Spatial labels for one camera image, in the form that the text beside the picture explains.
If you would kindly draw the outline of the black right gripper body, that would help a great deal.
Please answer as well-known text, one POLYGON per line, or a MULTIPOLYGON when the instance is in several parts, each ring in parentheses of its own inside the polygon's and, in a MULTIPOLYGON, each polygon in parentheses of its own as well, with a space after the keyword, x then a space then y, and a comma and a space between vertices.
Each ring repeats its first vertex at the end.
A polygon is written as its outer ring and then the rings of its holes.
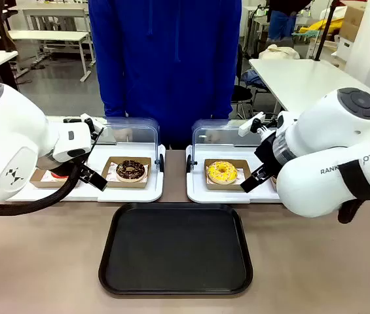
POLYGON ((260 160, 260 171, 280 171, 285 164, 285 156, 276 140, 276 134, 271 133, 261 141, 255 150, 256 157, 260 160))

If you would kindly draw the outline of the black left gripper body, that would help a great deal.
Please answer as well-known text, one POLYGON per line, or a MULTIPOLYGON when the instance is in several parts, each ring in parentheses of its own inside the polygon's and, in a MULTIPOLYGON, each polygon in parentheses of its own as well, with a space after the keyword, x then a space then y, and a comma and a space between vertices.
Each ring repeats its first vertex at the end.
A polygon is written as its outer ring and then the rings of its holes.
POLYGON ((80 179, 86 178, 87 174, 84 172, 85 162, 88 159, 88 153, 75 157, 67 162, 57 162, 50 154, 40 157, 37 161, 37 168, 42 170, 49 170, 53 174, 61 177, 68 177, 71 175, 73 169, 77 168, 77 173, 80 179))

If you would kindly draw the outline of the person's right hand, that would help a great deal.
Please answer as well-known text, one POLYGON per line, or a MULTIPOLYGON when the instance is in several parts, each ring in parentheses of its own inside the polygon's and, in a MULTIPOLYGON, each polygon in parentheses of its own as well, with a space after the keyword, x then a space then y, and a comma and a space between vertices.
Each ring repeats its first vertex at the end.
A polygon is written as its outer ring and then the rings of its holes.
POLYGON ((112 134, 114 142, 116 143, 128 143, 133 141, 133 130, 132 128, 113 128, 112 134))

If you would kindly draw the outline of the person's left hand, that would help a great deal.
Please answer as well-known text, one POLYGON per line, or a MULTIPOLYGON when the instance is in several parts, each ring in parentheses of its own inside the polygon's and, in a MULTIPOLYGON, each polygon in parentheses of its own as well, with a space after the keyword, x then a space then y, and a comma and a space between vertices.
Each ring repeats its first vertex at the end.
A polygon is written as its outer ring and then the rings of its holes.
POLYGON ((204 143, 206 144, 221 144, 225 138, 224 130, 208 129, 205 132, 204 143))

